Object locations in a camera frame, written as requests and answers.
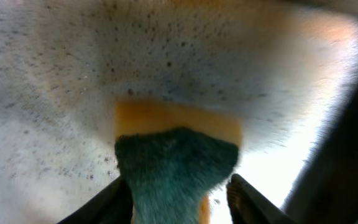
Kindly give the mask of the orange green sponge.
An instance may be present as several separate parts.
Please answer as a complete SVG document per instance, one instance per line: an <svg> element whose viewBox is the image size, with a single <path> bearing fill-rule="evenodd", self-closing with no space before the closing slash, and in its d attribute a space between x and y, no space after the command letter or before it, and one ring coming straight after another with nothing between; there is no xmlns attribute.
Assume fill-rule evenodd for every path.
<svg viewBox="0 0 358 224"><path fill-rule="evenodd" d="M232 174L241 122L179 103L120 101L114 150L133 202L133 223L209 223L209 191Z"/></svg>

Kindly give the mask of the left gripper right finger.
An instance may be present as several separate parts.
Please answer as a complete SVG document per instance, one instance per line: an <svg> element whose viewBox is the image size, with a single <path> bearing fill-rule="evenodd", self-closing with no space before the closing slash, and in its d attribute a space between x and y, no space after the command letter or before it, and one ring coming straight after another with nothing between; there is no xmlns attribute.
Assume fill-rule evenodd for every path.
<svg viewBox="0 0 358 224"><path fill-rule="evenodd" d="M295 224L239 174L231 175L226 189L233 224Z"/></svg>

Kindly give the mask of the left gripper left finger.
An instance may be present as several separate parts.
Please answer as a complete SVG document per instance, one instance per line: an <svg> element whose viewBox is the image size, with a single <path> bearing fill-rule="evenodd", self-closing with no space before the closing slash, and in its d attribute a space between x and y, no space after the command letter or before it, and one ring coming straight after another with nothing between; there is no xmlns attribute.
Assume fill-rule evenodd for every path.
<svg viewBox="0 0 358 224"><path fill-rule="evenodd" d="M58 224L130 224L132 209L130 188L119 176Z"/></svg>

